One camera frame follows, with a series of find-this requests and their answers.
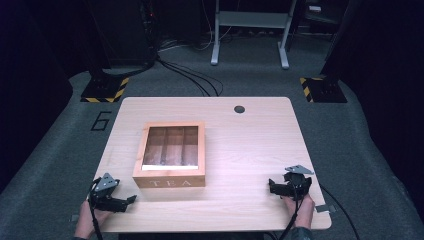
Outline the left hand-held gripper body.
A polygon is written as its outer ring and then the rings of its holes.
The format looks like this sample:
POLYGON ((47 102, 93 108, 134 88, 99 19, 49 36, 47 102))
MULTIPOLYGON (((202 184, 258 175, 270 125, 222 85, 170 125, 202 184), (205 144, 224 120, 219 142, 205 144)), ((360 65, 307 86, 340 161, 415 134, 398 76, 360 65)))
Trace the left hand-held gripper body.
POLYGON ((119 180, 114 179, 109 173, 95 179, 88 193, 90 206, 101 211, 112 212, 114 205, 128 205, 126 200, 112 197, 112 193, 118 185, 119 180))

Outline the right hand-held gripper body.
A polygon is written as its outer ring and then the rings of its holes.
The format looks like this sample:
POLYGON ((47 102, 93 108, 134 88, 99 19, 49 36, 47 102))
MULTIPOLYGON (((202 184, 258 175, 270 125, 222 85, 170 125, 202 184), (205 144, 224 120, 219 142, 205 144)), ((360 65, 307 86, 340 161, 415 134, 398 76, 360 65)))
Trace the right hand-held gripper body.
POLYGON ((311 175, 313 171, 302 165, 295 165, 285 168, 283 175, 286 185, 283 196, 291 197, 293 200, 301 200, 309 193, 312 184, 311 175))

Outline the person's left hand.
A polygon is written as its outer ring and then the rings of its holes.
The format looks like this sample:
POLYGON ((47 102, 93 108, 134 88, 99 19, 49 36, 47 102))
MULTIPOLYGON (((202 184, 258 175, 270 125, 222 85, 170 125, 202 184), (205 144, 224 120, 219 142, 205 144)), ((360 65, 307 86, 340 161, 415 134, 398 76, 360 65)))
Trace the person's left hand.
MULTIPOLYGON (((98 225, 101 226, 112 215, 112 212, 95 209, 93 215, 97 219, 98 225)), ((80 206, 73 240, 89 240, 91 238, 95 233, 93 215, 91 214, 89 202, 87 200, 83 201, 80 206)))

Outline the person's right hand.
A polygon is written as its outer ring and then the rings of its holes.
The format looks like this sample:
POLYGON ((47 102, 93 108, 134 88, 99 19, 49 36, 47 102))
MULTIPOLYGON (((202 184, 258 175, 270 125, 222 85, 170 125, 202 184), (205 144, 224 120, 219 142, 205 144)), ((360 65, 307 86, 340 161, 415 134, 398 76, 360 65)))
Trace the person's right hand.
POLYGON ((315 202, 311 196, 309 194, 305 195, 300 204, 296 204, 294 200, 286 196, 282 196, 281 199, 285 203, 290 216, 297 214, 293 227, 311 229, 315 209, 315 202))

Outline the wooden tea box glass lid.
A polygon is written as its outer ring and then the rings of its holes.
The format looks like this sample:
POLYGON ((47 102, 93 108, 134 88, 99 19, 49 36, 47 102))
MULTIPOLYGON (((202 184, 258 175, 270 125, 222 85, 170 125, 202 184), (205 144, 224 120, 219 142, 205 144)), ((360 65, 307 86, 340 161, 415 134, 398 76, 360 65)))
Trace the wooden tea box glass lid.
POLYGON ((139 188, 204 187, 205 123, 148 122, 133 169, 139 188))

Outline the black stand base striped tape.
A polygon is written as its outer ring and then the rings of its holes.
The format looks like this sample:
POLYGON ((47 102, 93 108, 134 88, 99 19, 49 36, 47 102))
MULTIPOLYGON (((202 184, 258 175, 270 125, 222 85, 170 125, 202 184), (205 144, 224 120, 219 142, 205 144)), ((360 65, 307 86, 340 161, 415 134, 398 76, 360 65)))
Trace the black stand base striped tape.
POLYGON ((128 78, 110 77, 106 80, 90 80, 81 94, 81 102, 118 102, 129 82, 128 78))
POLYGON ((338 85, 325 78, 301 77, 300 83, 306 100, 310 103, 346 103, 347 99, 338 85))

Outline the black cabinet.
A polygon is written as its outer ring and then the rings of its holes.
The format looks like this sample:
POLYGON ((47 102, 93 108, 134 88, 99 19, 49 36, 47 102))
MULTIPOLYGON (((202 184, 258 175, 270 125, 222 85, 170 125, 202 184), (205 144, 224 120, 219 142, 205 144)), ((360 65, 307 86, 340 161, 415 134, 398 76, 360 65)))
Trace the black cabinet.
POLYGON ((150 68, 157 55, 152 0, 88 0, 112 67, 150 68))

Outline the white metal desk frame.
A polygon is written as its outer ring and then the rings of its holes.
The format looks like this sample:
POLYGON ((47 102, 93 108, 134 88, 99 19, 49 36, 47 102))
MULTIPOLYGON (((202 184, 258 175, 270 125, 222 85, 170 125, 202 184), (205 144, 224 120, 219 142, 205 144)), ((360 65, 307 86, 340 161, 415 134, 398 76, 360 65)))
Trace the white metal desk frame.
POLYGON ((220 9, 220 0, 215 0, 214 45, 210 61, 211 65, 216 66, 219 62, 221 27, 273 28, 284 31, 277 46, 281 67, 287 70, 289 68, 289 62, 287 58, 286 43, 297 2, 298 0, 290 0, 290 9, 287 13, 264 13, 223 11, 220 9))

